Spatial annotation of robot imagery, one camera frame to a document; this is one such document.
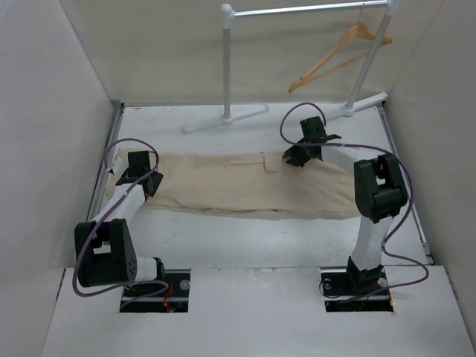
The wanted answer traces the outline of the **beige trousers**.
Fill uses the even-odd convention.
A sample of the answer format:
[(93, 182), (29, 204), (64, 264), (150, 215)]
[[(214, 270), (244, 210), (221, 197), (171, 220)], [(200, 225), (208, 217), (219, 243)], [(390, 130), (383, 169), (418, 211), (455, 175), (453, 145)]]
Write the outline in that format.
[(349, 219), (359, 215), (351, 173), (318, 159), (293, 167), (282, 156), (281, 152), (163, 153), (151, 161), (158, 164), (164, 178), (145, 204), (246, 218)]

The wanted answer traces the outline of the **wooden clothes hanger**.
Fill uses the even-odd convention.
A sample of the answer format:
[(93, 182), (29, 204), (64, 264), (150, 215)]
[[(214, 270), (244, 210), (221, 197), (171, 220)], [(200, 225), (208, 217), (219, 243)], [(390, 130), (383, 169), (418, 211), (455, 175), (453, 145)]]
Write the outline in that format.
[(331, 74), (344, 66), (352, 64), (357, 60), (367, 56), (370, 51), (367, 50), (355, 57), (346, 59), (345, 61), (337, 64), (334, 67), (328, 68), (326, 71), (322, 71), (321, 69), (327, 65), (327, 63), (333, 60), (338, 55), (342, 54), (353, 42), (355, 41), (369, 41), (373, 42), (377, 38), (376, 33), (372, 33), (369, 30), (369, 27), (363, 23), (358, 22), (356, 25), (353, 25), (350, 29), (348, 29), (344, 35), (337, 41), (335, 46), (319, 61), (317, 61), (305, 74), (301, 75), (299, 78), (294, 81), (290, 87), (288, 88), (288, 93), (292, 93), (297, 89), (314, 82), (322, 77), (325, 77), (328, 74)]

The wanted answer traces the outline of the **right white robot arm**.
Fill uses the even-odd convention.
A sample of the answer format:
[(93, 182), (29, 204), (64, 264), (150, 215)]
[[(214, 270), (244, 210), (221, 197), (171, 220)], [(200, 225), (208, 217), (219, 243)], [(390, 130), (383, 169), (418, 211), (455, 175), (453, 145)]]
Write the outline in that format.
[(328, 135), (320, 117), (300, 122), (303, 138), (285, 151), (286, 163), (304, 167), (312, 159), (335, 164), (353, 175), (354, 199), (360, 213), (356, 246), (342, 272), (323, 272), (322, 290), (330, 298), (365, 295), (384, 277), (382, 243), (408, 192), (397, 157), (378, 150), (332, 146), (339, 135)]

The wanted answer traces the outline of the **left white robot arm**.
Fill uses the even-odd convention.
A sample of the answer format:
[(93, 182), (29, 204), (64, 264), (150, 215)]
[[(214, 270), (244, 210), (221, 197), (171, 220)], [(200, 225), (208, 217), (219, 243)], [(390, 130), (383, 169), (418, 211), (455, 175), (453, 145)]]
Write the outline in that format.
[(74, 229), (77, 280), (84, 288), (141, 282), (148, 295), (159, 296), (167, 287), (164, 265), (136, 254), (129, 223), (164, 176), (151, 167), (148, 151), (129, 152), (125, 161), (116, 157), (112, 173), (118, 180), (111, 199), (95, 218)]

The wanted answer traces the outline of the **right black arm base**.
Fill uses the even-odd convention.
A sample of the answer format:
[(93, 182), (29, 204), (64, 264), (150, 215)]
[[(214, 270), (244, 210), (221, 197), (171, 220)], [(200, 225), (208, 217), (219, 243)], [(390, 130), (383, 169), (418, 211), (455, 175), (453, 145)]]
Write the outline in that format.
[(393, 312), (382, 265), (361, 270), (350, 257), (345, 268), (321, 271), (326, 312)]

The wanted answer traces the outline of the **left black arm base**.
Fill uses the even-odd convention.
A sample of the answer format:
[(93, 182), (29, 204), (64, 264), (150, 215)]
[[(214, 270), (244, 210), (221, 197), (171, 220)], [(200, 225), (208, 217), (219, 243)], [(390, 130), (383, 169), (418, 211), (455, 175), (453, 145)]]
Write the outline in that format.
[(189, 308), (190, 270), (167, 270), (168, 287), (146, 283), (123, 289), (119, 312), (186, 313)]

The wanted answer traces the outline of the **white metal clothes rack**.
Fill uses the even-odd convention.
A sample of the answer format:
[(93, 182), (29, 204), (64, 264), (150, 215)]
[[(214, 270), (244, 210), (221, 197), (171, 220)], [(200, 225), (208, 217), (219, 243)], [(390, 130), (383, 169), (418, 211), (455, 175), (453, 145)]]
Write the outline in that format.
[(355, 112), (361, 111), (368, 107), (387, 99), (387, 93), (381, 92), (365, 99), (358, 100), (364, 80), (366, 79), (371, 65), (376, 57), (378, 49), (383, 45), (390, 44), (390, 40), (385, 37), (386, 30), (393, 18), (394, 13), (398, 9), (399, 1), (352, 1), (340, 2), (335, 4), (316, 4), (297, 7), (279, 7), (259, 10), (235, 10), (230, 4), (225, 3), (221, 6), (222, 12), (222, 82), (223, 82), (223, 112), (214, 119), (202, 121), (198, 123), (189, 123), (183, 126), (183, 133), (193, 134), (205, 131), (218, 126), (230, 126), (239, 120), (264, 115), (269, 112), (269, 105), (264, 103), (263, 107), (257, 111), (247, 111), (244, 115), (234, 115), (231, 110), (231, 28), (235, 19), (256, 16), (276, 16), (290, 13), (311, 13), (338, 10), (359, 10), (363, 11), (372, 8), (384, 8), (385, 12), (380, 22), (379, 29), (376, 33), (371, 33), (368, 26), (358, 21), (339, 39), (334, 48), (316, 65), (308, 70), (303, 76), (296, 80), (290, 87), (289, 92), (292, 93), (298, 88), (303, 87), (317, 79), (314, 73), (329, 62), (336, 54), (346, 48), (354, 39), (364, 39), (372, 42), (370, 50), (361, 56), (365, 58), (364, 64), (358, 74), (356, 82), (350, 92), (349, 97), (341, 104), (338, 109), (330, 112), (327, 116), (330, 120), (341, 116), (351, 117)]

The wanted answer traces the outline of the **left aluminium table rail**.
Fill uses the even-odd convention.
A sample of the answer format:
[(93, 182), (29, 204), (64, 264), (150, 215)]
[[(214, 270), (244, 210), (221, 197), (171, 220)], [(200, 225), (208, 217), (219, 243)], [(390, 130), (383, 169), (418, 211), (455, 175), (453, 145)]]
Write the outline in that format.
[(72, 221), (71, 230), (98, 212), (98, 201), (106, 185), (106, 169), (103, 165), (104, 151), (118, 137), (122, 121), (123, 102), (108, 100), (94, 109), (82, 131), (76, 151), (79, 171), (73, 175), (74, 186), (79, 190), (74, 207), (80, 212)]

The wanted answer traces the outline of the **aluminium table rail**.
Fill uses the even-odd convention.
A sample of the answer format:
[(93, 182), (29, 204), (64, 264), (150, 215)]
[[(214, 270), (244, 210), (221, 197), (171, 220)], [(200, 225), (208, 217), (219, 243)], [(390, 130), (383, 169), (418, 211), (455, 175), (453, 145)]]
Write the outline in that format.
[(79, 190), (74, 207), (80, 212), (72, 221), (71, 230), (98, 212), (98, 201), (106, 185), (106, 169), (103, 165), (104, 151), (118, 137), (122, 121), (123, 102), (108, 100), (94, 109), (82, 131), (76, 151), (79, 171), (73, 175), (74, 186)]
[[(378, 109), (379, 116), (380, 116), (381, 122), (382, 122), (382, 126), (384, 128), (384, 131), (385, 131), (385, 134), (386, 134), (386, 137), (387, 137), (387, 141), (390, 145), (390, 150), (397, 158), (399, 158), (399, 153), (397, 151), (395, 140), (393, 139), (393, 135), (391, 133), (390, 125), (388, 123), (387, 115), (386, 115), (386, 112), (385, 112), (385, 105), (381, 104), (381, 105), (377, 106), (376, 108)], [(425, 233), (423, 231), (423, 228), (422, 228), (422, 225), (421, 225), (421, 222), (420, 222), (420, 219), (419, 219), (419, 215), (417, 213), (417, 209), (414, 205), (413, 194), (411, 193), (411, 189), (413, 187), (413, 184), (411, 182), (409, 182), (405, 169), (401, 167), (401, 171), (402, 171), (402, 177), (403, 177), (405, 186), (406, 186), (407, 191), (408, 191), (408, 201), (409, 201), (408, 208), (411, 208), (411, 212), (408, 214), (408, 218), (411, 217), (412, 223), (414, 223), (414, 225), (416, 226), (416, 228), (418, 230), (419, 239), (421, 241), (422, 249), (425, 253), (427, 263), (429, 265), (433, 265), (434, 264), (434, 259), (433, 259), (431, 250), (428, 246), (428, 242), (427, 242), (427, 239), (425, 237)]]

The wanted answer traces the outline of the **right aluminium table rail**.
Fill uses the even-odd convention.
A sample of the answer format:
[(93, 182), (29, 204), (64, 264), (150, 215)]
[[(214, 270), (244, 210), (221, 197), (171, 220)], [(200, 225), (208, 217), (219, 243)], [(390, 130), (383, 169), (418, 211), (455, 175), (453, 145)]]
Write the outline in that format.
[[(387, 141), (390, 145), (390, 150), (397, 158), (399, 158), (399, 153), (397, 151), (395, 140), (393, 139), (393, 135), (391, 133), (390, 125), (388, 123), (387, 115), (386, 115), (386, 112), (385, 112), (385, 105), (381, 104), (381, 105), (377, 106), (376, 108), (378, 109), (379, 116), (380, 116), (381, 122), (382, 122), (382, 126), (384, 128), (384, 131), (385, 131), (385, 134), (386, 134), (386, 137), (387, 137)], [(408, 191), (408, 201), (409, 201), (408, 208), (411, 208), (411, 212), (408, 214), (408, 218), (411, 217), (412, 223), (414, 223), (414, 225), (416, 226), (416, 228), (418, 230), (419, 239), (421, 241), (422, 249), (425, 253), (427, 263), (429, 265), (433, 265), (434, 264), (434, 259), (433, 259), (431, 250), (428, 246), (428, 242), (427, 242), (427, 239), (425, 237), (425, 233), (423, 231), (423, 228), (422, 228), (422, 225), (421, 225), (421, 222), (420, 222), (420, 219), (419, 219), (419, 215), (417, 213), (417, 209), (414, 205), (413, 194), (411, 193), (411, 189), (413, 187), (413, 184), (411, 182), (409, 182), (405, 169), (401, 167), (401, 171), (402, 171), (402, 177), (403, 177), (405, 186), (406, 186), (407, 191)]]

